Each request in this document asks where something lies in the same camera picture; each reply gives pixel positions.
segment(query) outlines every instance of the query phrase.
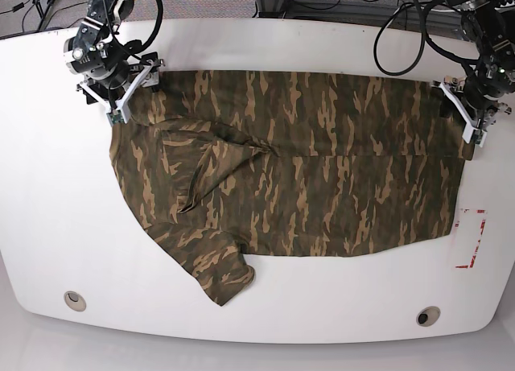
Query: shirt sleeve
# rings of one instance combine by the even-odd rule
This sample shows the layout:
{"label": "shirt sleeve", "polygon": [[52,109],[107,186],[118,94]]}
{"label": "shirt sleeve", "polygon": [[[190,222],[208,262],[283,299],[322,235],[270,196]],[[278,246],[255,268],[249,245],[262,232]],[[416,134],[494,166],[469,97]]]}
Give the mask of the shirt sleeve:
{"label": "shirt sleeve", "polygon": [[159,224],[146,230],[200,284],[218,305],[226,304],[254,279],[237,237],[216,229]]}

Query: white table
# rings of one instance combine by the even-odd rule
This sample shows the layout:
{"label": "white table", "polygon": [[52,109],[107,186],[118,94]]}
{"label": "white table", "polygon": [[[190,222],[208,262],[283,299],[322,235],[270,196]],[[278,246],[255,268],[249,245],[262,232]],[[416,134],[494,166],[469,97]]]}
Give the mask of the white table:
{"label": "white table", "polygon": [[[145,39],[152,26],[124,23],[120,40]],[[80,78],[63,62],[63,42],[74,32],[0,42],[0,250],[25,309],[126,331],[261,343],[400,340],[471,332],[491,320],[515,261],[515,118],[503,117],[465,166],[459,207],[488,210],[473,268],[455,268],[456,241],[470,232],[465,226],[458,238],[358,258],[246,256],[256,280],[218,307],[127,208],[109,161],[109,124],[98,105],[87,106],[75,92]],[[380,76],[372,60],[376,33],[306,21],[173,20],[150,49],[174,70]],[[387,31],[381,62],[404,68],[418,41],[415,33]],[[462,56],[476,54],[468,43],[436,41]],[[406,78],[447,74],[462,71],[427,48]],[[83,295],[87,309],[69,309],[66,291]],[[439,321],[419,327],[416,315],[431,305],[442,310]]]}

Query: gray floor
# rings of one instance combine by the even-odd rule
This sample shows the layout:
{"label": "gray floor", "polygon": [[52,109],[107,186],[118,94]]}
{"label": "gray floor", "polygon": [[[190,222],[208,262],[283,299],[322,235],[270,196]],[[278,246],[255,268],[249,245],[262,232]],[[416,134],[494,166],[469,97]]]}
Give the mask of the gray floor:
{"label": "gray floor", "polygon": [[[0,0],[0,12],[9,10],[13,5],[29,0]],[[87,0],[58,0],[53,6],[52,13],[58,9],[74,5]],[[362,2],[361,0],[343,0],[346,2]],[[399,0],[380,0],[380,3],[397,5]],[[255,11],[254,0],[163,0],[165,19],[190,18],[227,18],[252,17]],[[10,35],[22,31],[22,19],[31,7],[28,2],[25,7],[16,13],[0,14],[0,36]],[[48,27],[68,27],[77,19],[85,16],[86,5],[81,4],[62,10],[52,19]],[[153,19],[155,17],[154,0],[137,0],[129,21]],[[32,8],[25,18],[25,31],[34,30],[38,24],[35,8]]]}

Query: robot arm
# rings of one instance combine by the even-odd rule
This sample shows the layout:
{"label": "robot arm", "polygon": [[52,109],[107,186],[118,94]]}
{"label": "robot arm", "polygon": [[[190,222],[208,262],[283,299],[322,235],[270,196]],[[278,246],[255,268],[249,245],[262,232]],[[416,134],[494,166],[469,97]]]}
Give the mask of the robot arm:
{"label": "robot arm", "polygon": [[497,114],[511,113],[498,100],[515,92],[515,10],[500,9],[513,0],[434,0],[426,5],[424,15],[443,2],[462,10],[463,32],[476,44],[479,59],[470,64],[437,47],[431,39],[427,43],[465,69],[466,78],[448,77],[439,87],[466,122],[465,141],[482,146]]}
{"label": "robot arm", "polygon": [[[163,61],[156,52],[138,56],[152,44],[161,25],[163,3],[156,2],[158,18],[144,44],[139,40],[121,44],[116,38],[122,20],[133,10],[134,0],[89,0],[76,36],[64,45],[67,66],[73,73],[84,75],[77,90],[85,94],[88,104],[101,103],[111,124],[129,121],[127,102],[137,87],[158,88]],[[139,62],[129,65],[131,56]]]}

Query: shirt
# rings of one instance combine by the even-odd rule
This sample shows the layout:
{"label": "shirt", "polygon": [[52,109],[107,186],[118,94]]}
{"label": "shirt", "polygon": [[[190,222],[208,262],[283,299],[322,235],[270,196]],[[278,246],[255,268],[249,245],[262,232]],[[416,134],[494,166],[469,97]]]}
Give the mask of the shirt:
{"label": "shirt", "polygon": [[372,254],[449,234],[473,145],[428,83],[307,72],[165,72],[113,126],[147,234],[220,305],[242,254]]}

